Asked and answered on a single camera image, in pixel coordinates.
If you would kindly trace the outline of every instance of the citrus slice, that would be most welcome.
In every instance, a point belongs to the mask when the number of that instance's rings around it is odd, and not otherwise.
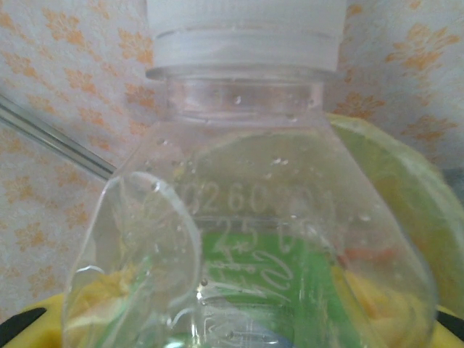
[[[441,305],[464,316],[464,209],[421,154],[364,120],[328,115],[432,269]]]

